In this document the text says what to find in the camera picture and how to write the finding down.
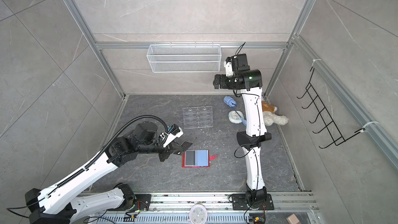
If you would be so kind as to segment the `grey credit card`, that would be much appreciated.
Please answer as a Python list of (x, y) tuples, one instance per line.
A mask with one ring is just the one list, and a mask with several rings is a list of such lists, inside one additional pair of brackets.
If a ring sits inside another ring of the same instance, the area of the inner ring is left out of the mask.
[(187, 150), (184, 154), (184, 167), (194, 167), (196, 166), (196, 151)]

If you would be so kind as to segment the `red card holder wallet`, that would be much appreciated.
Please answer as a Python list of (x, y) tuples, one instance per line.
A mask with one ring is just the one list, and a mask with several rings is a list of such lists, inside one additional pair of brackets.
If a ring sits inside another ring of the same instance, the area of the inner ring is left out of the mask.
[(210, 155), (209, 150), (187, 150), (182, 156), (183, 168), (209, 168), (210, 162), (218, 158)]

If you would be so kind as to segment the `blue credit card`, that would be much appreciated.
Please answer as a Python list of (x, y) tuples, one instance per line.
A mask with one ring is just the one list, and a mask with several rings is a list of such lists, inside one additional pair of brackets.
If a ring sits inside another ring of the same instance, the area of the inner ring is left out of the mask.
[(196, 167), (209, 167), (209, 150), (196, 151)]

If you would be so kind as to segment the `clear acrylic organizer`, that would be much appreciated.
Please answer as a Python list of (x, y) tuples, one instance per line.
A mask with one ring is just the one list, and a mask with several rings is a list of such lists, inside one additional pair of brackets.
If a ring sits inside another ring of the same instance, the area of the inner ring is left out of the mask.
[(185, 107), (182, 113), (185, 129), (211, 128), (214, 125), (212, 106)]

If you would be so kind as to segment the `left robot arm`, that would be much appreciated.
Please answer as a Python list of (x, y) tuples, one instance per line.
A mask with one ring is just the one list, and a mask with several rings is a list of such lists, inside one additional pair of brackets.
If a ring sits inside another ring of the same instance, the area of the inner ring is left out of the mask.
[(183, 130), (176, 124), (158, 134), (155, 123), (144, 121), (125, 135), (116, 134), (87, 163), (56, 184), (25, 194), (27, 216), (31, 224), (71, 224), (100, 211), (128, 211), (137, 206), (137, 199), (128, 184), (118, 184), (112, 190), (81, 197), (80, 193), (105, 175), (133, 161), (139, 154), (158, 154), (164, 162), (170, 155), (183, 155), (192, 145), (177, 143)]

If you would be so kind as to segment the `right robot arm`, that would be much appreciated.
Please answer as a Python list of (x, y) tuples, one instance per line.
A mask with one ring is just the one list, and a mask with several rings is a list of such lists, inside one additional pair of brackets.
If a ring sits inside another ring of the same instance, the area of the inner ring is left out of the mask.
[(262, 76), (258, 69), (251, 69), (246, 54), (228, 57), (225, 74), (217, 74), (213, 80), (215, 89), (232, 90), (236, 97), (242, 97), (246, 114), (246, 130), (237, 132), (237, 142), (242, 148), (247, 168), (245, 204), (235, 209), (257, 209), (270, 204), (271, 196), (261, 172), (261, 143), (272, 135), (267, 132), (262, 110)]

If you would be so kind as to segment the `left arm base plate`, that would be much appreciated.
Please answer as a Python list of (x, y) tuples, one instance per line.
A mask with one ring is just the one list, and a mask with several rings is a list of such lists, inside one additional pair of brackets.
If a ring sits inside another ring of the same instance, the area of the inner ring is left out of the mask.
[(137, 194), (127, 200), (126, 209), (129, 211), (149, 210), (151, 194)]

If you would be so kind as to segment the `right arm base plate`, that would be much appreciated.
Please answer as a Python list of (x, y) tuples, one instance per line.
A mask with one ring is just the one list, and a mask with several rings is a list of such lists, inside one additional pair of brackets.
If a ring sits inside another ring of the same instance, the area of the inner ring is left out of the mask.
[(232, 194), (230, 195), (229, 200), (232, 203), (232, 207), (235, 211), (248, 209), (264, 209), (266, 211), (271, 211), (275, 209), (273, 199), (270, 194), (267, 194), (266, 197), (257, 197), (254, 202), (250, 201), (245, 194)]

